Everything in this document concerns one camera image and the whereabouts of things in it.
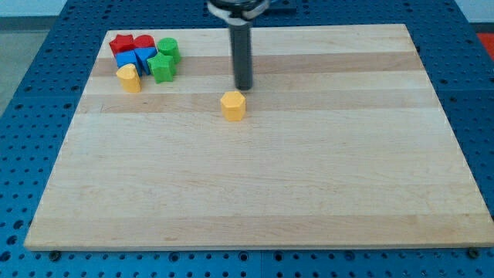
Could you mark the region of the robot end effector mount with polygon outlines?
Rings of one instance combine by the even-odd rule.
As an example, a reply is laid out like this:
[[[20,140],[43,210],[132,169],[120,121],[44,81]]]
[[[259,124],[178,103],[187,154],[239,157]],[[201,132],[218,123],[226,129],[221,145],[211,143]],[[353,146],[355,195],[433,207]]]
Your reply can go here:
[[[270,0],[208,0],[207,7],[214,16],[227,19],[253,20],[270,6]]]

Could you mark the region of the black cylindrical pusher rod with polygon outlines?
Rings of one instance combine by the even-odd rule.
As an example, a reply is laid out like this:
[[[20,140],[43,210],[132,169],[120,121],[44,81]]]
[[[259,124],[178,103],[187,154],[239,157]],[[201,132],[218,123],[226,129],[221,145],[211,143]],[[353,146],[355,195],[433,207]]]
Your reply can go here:
[[[250,90],[253,85],[251,22],[234,19],[229,23],[235,87]]]

